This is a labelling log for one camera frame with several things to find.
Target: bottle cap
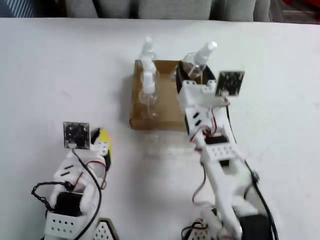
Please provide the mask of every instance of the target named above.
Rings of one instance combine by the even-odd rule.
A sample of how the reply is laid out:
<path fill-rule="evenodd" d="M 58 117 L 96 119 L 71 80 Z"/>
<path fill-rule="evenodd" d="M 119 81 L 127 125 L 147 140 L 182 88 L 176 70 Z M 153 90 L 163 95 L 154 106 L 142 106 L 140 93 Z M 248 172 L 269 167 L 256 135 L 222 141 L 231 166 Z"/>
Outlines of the bottle cap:
<path fill-rule="evenodd" d="M 153 50 L 154 50 L 154 43 L 152 42 L 152 38 L 147 36 L 144 40 L 141 52 L 148 53 L 148 52 L 153 52 Z"/>
<path fill-rule="evenodd" d="M 205 65 L 208 62 L 210 54 L 217 48 L 214 41 L 207 42 L 194 56 L 194 61 L 199 65 Z"/>
<path fill-rule="evenodd" d="M 153 94 L 156 90 L 156 85 L 152 72 L 143 72 L 142 90 L 145 94 Z"/>
<path fill-rule="evenodd" d="M 144 56 L 141 59 L 141 63 L 142 63 L 142 66 L 143 66 L 143 71 L 151 72 L 152 74 L 156 73 L 157 68 L 156 68 L 154 62 L 151 60 L 150 57 Z"/>

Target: yellow part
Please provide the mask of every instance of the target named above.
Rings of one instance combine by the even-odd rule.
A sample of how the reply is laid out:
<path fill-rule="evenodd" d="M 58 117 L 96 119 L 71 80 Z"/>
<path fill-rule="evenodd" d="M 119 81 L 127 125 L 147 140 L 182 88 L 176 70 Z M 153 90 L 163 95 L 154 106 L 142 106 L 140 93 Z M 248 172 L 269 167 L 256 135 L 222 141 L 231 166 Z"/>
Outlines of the yellow part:
<path fill-rule="evenodd" d="M 108 150 L 109 150 L 109 154 L 110 154 L 110 156 L 111 156 L 111 155 L 112 155 L 112 143 L 111 143 L 111 139 L 110 139 L 107 131 L 104 130 L 103 128 L 100 128 L 99 141 L 100 141 L 100 142 L 107 142 L 107 143 L 108 143 Z"/>

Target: plastic bottle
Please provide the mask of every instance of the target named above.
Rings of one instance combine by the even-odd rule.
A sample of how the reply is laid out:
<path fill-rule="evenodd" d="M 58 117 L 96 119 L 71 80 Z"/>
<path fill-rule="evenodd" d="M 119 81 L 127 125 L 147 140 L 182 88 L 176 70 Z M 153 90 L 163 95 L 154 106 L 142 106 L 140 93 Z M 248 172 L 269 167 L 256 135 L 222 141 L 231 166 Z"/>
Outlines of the plastic bottle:
<path fill-rule="evenodd" d="M 187 54 L 183 59 L 183 70 L 188 74 L 191 80 L 195 80 L 202 75 L 205 70 L 210 54 L 217 47 L 214 41 L 207 42 L 199 51 Z"/>
<path fill-rule="evenodd" d="M 150 57 L 147 57 L 147 56 L 144 56 L 141 59 L 141 63 L 142 63 L 142 68 L 143 68 L 143 72 L 141 73 L 141 76 L 140 76 L 141 82 L 143 82 L 143 80 L 144 80 L 143 74 L 145 72 L 150 72 L 150 73 L 152 73 L 153 80 L 154 80 L 156 87 L 157 87 L 157 83 L 158 83 L 160 74 L 156 68 L 155 63 L 151 60 Z"/>
<path fill-rule="evenodd" d="M 154 106 L 158 101 L 158 94 L 151 72 L 146 71 L 143 73 L 142 90 L 139 94 L 139 99 L 140 102 L 146 106 L 142 114 L 148 119 L 154 118 L 157 115 Z"/>
<path fill-rule="evenodd" d="M 157 55 L 154 51 L 154 43 L 152 41 L 152 38 L 147 36 L 145 38 L 144 44 L 142 46 L 142 50 L 139 54 L 138 59 L 142 60 L 144 57 L 150 58 L 152 61 L 157 59 Z"/>

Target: robotic arm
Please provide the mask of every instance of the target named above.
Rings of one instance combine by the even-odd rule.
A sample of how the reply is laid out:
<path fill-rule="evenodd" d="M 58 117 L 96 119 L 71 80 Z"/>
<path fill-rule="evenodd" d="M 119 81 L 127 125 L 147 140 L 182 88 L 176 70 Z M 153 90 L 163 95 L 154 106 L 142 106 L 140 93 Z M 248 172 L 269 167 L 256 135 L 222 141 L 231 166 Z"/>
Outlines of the robotic arm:
<path fill-rule="evenodd" d="M 223 72 L 217 82 L 207 68 L 202 80 L 206 84 L 196 84 L 183 79 L 182 71 L 178 66 L 178 100 L 190 142 L 200 153 L 215 194 L 216 208 L 202 211 L 207 239 L 272 240 L 274 235 L 277 240 L 272 215 L 257 186 L 258 176 L 241 153 L 230 125 L 227 96 L 238 95 L 244 73 Z"/>
<path fill-rule="evenodd" d="M 44 240 L 117 240 L 110 219 L 98 218 L 111 165 L 111 141 L 98 128 L 92 133 L 87 123 L 64 123 L 65 146 L 71 148 L 52 182 L 37 184 L 31 194 L 47 208 Z M 41 185 L 54 185 L 49 201 L 36 194 Z"/>

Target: white robotic arm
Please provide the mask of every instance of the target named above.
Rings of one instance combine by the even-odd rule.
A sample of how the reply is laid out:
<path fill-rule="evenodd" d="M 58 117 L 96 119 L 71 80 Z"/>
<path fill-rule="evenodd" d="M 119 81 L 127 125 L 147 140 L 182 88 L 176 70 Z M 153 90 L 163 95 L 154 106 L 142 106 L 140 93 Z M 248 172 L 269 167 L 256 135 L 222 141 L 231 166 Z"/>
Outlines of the white robotic arm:
<path fill-rule="evenodd" d="M 65 141 L 75 140 L 80 145 L 69 144 L 72 149 L 54 174 L 53 181 L 39 183 L 31 192 L 47 208 L 43 239 L 87 240 L 95 239 L 96 235 L 99 240 L 117 240 L 111 220 L 98 218 L 101 190 L 106 187 L 111 164 L 109 136 L 104 129 L 98 128 L 90 141 L 89 125 L 71 122 L 68 128 L 69 132 L 64 130 Z M 41 185 L 54 185 L 49 201 L 36 194 Z"/>
<path fill-rule="evenodd" d="M 250 202 L 244 198 L 248 189 L 257 185 L 256 175 L 249 168 L 235 141 L 226 112 L 230 104 L 226 98 L 228 91 L 216 94 L 216 85 L 214 79 L 208 80 L 206 85 L 183 79 L 178 89 L 178 100 L 185 113 L 190 141 L 200 153 L 200 163 L 215 194 L 216 213 L 211 208 L 206 208 L 202 212 L 202 218 L 209 228 L 208 239 L 249 240 L 250 234 L 244 234 L 243 222 L 248 222 L 251 216 L 265 216 L 264 221 L 269 224 L 270 211 L 263 207 L 262 201 Z M 272 239 L 265 232 L 261 232 L 264 236 L 260 239 Z"/>

